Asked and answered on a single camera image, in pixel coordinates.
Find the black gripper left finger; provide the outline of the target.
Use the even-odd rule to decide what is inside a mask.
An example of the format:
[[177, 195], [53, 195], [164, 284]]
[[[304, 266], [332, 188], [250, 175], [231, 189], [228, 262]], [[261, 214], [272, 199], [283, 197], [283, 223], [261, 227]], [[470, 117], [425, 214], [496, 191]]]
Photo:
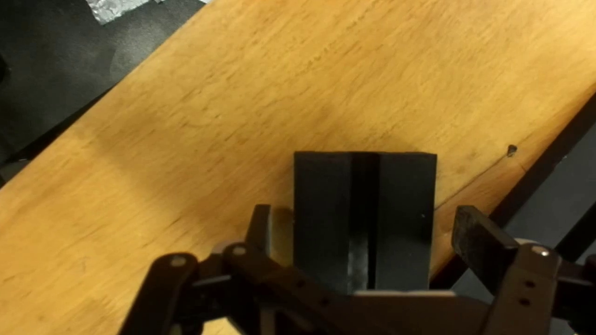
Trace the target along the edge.
[[265, 253], [272, 253], [272, 206], [270, 204], [256, 204], [248, 232], [246, 232], [246, 242]]

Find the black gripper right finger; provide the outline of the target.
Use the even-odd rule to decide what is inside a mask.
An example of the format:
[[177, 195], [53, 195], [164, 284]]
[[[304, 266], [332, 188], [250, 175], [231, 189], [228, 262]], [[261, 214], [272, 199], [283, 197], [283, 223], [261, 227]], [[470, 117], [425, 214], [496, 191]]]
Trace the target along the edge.
[[457, 208], [451, 245], [492, 294], [501, 286], [520, 247], [507, 230], [472, 204]]

